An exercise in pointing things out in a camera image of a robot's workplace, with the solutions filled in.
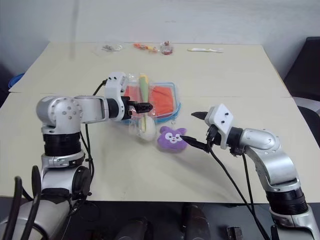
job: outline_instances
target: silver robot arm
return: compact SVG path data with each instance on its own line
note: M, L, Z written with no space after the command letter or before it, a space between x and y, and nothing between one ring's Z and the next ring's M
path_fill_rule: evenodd
M194 112L209 126L207 141L230 148L234 156L247 154L254 162L261 185L270 203L270 214L275 222L272 239L320 240L320 232L311 207L301 190L297 170L283 151L278 136L272 132L233 127L233 115L220 104L209 112ZM193 147L208 152L207 144L195 138L181 136Z
M113 72L104 81L105 97L48 96L38 102L36 113L42 122L45 145L41 156L41 200L30 240L54 239L75 206L91 194L91 172L82 165L85 153L80 143L81 124L129 119L130 106L138 113L153 108L149 103L122 96L127 82L124 73ZM32 205L29 201L20 207L12 239L21 239ZM0 239L5 239L7 223L8 217L0 223Z

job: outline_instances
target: purple plush toy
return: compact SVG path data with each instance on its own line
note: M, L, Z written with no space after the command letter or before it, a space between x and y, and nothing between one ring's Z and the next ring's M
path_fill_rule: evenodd
M183 141L180 135L184 135L187 129L178 128L173 130L168 126L162 126L160 128L161 135L157 139L160 148L164 150L170 150L173 152L180 152L187 147L187 143Z

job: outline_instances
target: black wire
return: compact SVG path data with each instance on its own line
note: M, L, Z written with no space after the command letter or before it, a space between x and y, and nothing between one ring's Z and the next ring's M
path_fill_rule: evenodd
M217 163L221 166L221 168L223 169L223 171L225 172L225 174L228 176L228 178L230 179L230 181L232 182L233 186L235 187L236 191L238 192L238 194L240 195L241 199L243 200L245 206L249 209L250 213L252 214L254 221L258 227L258 229L260 230L263 238L265 240L270 240L267 232L265 231L265 229L262 227L262 224L260 223L259 219L256 217L256 215L254 214L254 212L252 211L252 209L250 208L247 200L245 199L244 195L242 194L242 192L240 191L240 189L238 188L236 182L234 181L234 179L231 177L230 173L228 172L228 170L226 169L225 165L220 161L220 159L215 155L215 153L213 152L213 150L211 149L211 145L210 145L210 140L207 140L206 142L207 148L210 152L210 154L212 155L212 157L217 161Z
M90 146L88 124L85 125L85 135L86 135L86 143L87 143L87 147L88 147L89 164L91 164L91 181L92 181L92 179L94 179L94 175L95 175L95 165L94 165L94 160L91 156L91 146Z
M97 93L99 92L100 88L106 84L107 81L103 81L100 83L100 85L98 86L98 88L94 91L93 96L97 95Z
M80 135L81 135L81 140L82 140L82 143L83 143L83 145L84 145L84 148L85 148L85 150L86 150L86 152L88 153L88 156L89 156L89 149L88 149L88 146L87 146L87 144L86 144L85 138L84 138L84 136L82 135L82 132L80 132ZM91 170L91 162L90 162L90 159L89 159L89 158L88 158L87 160L88 160L89 171L90 171L90 175L91 175L91 173L92 173L92 170Z
M246 184L248 187L248 192L249 192L249 197L250 197L250 205L251 205L252 214L254 215L254 220L255 220L255 223L256 223L258 229L262 233L262 231L265 231L265 229L259 221L256 221L256 219L258 219L258 218L257 218L256 211L255 211L254 198L252 196L250 178L249 178L249 172L248 172L248 165L247 165L247 159L246 159L245 154L242 154L242 159L243 159L243 164L244 164L245 178L246 178Z
M39 204L40 204L40 198L41 198L41 177L38 167L35 165L32 167L32 191L34 194L34 199L32 202L31 210L29 213L28 220L25 224L21 240L28 240L31 230L34 226L35 219L37 216Z
M249 179L249 173L248 173L247 159L246 159L246 156L244 154L242 154L242 158L243 158L243 164L244 164L246 184L248 186L248 192L249 192L249 197L250 197L250 205L251 205L251 209L252 209L253 214L256 214L254 198L252 197L252 192L251 192L251 185L250 185L250 179Z
M94 91L93 96L97 95L97 93L99 92L101 87L106 85L106 83L107 83L107 80L103 80L100 83L100 85L97 87L97 89ZM94 176L95 176L95 165L94 165L94 160L93 160L92 155L91 155L91 146L90 146L88 124L85 124L86 141L85 141L85 138L84 138L82 132L80 132L80 136L81 136L81 140L82 140L82 143L84 145L84 148L85 148L86 152L88 153L88 166L89 166L89 171L90 171L90 174L91 174L90 177L91 177L91 182L92 182L92 180L94 179ZM77 205L76 210L75 210L75 208L73 208L71 210L71 212L69 213L69 216L72 216L72 215L76 214L80 210L80 208L84 205L86 199L87 199L87 197L79 200L76 203L76 205Z
M66 226L65 226L65 229L64 229L64 232L63 232L63 234L62 234L61 240L63 240L64 237L65 237L65 234L66 234L66 232L67 232L67 229L68 229L69 224L70 224L70 221L71 221L71 218L72 218L72 216L69 216L69 217L67 217L66 220L65 220L65 221L68 221L68 222L67 222L67 224L66 224Z
M10 214L5 226L2 240L11 240L14 235L16 222L17 222L19 209L20 209L21 196L22 196L22 180L19 176L16 176L14 178L14 195L13 195L13 200L10 208Z
M27 199L29 202L33 200L33 198L27 193L24 187L22 187L22 196L24 196L24 198Z

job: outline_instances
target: small plastic packet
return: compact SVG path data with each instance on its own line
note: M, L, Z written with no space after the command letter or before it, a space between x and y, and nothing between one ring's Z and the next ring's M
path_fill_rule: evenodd
M135 47L136 49L140 49L140 50L147 50L149 53L154 53L156 54L157 52L159 52L159 49L155 46L149 46L143 43L134 43L133 47Z
M113 52L119 52L124 49L124 44L118 41L105 41L99 42L95 45L93 52L94 54L103 57Z
M174 51L174 47L170 41L164 41L163 43L161 43L160 52L163 55L170 55L173 53L173 51Z

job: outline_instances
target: orange food item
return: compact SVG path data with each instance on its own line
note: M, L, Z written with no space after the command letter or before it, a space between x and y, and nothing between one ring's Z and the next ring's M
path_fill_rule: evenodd
M124 93L125 96L130 97L131 101L142 102L140 89L138 86L128 86ZM170 114L174 111L174 99L172 90L166 86L154 86L149 93L149 103L153 105L156 116Z

